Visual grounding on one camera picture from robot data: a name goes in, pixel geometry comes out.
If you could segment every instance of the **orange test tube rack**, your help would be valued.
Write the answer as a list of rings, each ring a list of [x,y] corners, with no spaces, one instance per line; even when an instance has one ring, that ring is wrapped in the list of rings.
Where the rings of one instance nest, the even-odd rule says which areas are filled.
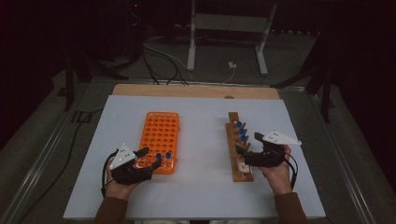
[[[162,165],[155,175],[171,175],[177,163],[179,116],[175,112],[148,112],[139,148],[148,147],[148,154],[138,158],[137,168],[149,167],[161,155]]]

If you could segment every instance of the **metal leg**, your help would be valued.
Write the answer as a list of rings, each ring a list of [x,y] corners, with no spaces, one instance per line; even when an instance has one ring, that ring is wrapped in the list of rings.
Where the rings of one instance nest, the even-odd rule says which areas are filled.
[[[195,0],[191,1],[191,36],[190,36],[190,49],[189,59],[187,60],[187,70],[192,72],[195,63]]]
[[[277,4],[273,4],[271,13],[267,18],[267,23],[265,24],[264,32],[262,33],[262,42],[260,43],[260,45],[256,46],[256,54],[257,54],[257,61],[259,63],[259,67],[260,67],[260,74],[263,76],[267,75],[268,70],[267,70],[267,65],[265,64],[264,55],[262,52],[264,50],[264,45],[265,45],[265,42],[267,41],[268,34],[270,33],[270,30],[271,30],[271,25],[272,25],[272,21],[275,16],[276,7],[277,7]]]

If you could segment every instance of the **test tube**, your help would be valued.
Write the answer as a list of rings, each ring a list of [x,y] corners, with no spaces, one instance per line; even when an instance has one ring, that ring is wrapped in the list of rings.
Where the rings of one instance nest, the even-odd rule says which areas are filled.
[[[166,167],[171,167],[172,166],[172,161],[173,161],[172,153],[171,152],[166,152],[165,158],[166,158],[165,166]]]
[[[239,129],[238,140],[241,138],[242,135],[245,135],[246,133],[247,133],[246,129]]]
[[[236,132],[236,133],[238,133],[239,132],[239,129],[242,127],[242,122],[241,121],[237,121],[237,120],[234,120],[233,121],[233,130]]]
[[[246,143],[247,143],[248,137],[244,134],[242,134],[239,138],[238,141],[236,142],[236,144],[240,147],[245,147]]]
[[[161,155],[161,153],[157,153],[155,157],[157,158],[157,161],[161,162],[161,166],[163,166],[163,156]]]

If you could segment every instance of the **dark background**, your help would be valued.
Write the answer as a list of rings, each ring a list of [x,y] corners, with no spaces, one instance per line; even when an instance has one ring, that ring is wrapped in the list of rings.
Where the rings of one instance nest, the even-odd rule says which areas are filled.
[[[169,37],[175,23],[190,22],[190,1],[133,1],[143,23]],[[197,11],[261,13],[265,9],[238,6],[238,1],[197,1]],[[361,128],[375,158],[396,189],[396,7],[385,0],[279,1],[273,23],[276,33],[317,35],[303,71],[321,65],[332,71],[332,83]],[[0,12],[1,139],[9,138],[52,91],[51,78],[64,70],[70,44],[92,57],[120,53],[124,1],[2,1]],[[100,8],[107,8],[104,13]]]

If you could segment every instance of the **metal stand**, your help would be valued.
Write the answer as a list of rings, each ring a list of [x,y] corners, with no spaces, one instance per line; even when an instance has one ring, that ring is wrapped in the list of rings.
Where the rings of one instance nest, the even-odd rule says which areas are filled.
[[[262,52],[271,30],[277,4],[272,5],[268,18],[261,18],[200,14],[195,12],[195,0],[191,1],[191,36],[189,58],[187,60],[188,71],[192,72],[195,65],[195,29],[210,29],[262,33],[262,42],[260,45],[256,46],[255,50],[260,67],[260,73],[262,75],[266,75],[268,73]]]

